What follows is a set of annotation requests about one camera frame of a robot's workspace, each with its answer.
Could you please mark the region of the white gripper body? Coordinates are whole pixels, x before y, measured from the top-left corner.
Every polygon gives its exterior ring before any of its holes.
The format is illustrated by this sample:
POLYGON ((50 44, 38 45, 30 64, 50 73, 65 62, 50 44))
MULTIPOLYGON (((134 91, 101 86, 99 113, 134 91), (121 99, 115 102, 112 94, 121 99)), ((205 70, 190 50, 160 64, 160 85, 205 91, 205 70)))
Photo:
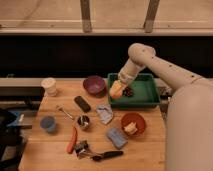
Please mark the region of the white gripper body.
POLYGON ((118 80, 123 85, 129 85, 132 83, 137 75, 144 69, 144 66, 138 66, 132 61, 127 61, 118 73, 118 80))

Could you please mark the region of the yellow gripper fingers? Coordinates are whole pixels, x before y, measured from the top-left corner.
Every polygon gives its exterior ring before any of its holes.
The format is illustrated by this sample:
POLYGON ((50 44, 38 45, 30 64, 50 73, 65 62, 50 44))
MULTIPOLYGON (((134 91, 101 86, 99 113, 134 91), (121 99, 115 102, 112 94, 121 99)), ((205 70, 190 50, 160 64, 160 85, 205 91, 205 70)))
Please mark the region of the yellow gripper fingers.
POLYGON ((111 96, 111 90, 112 90, 112 89, 114 89, 114 90, 121 90, 122 93, 123 93, 124 88, 125 88, 125 85, 124 85, 120 80, 116 80, 116 81, 113 83, 112 87, 110 88, 109 94, 110 94, 110 96, 111 96))

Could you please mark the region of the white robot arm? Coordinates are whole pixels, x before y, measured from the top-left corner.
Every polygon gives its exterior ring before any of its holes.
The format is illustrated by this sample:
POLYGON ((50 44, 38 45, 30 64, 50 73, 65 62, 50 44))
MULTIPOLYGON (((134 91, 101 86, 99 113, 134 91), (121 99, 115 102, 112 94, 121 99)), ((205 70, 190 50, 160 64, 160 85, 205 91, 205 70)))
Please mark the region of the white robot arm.
POLYGON ((165 171, 213 171, 213 81, 156 56, 155 49, 134 43, 129 59, 110 88, 117 99, 144 68, 174 94, 166 121, 165 171))

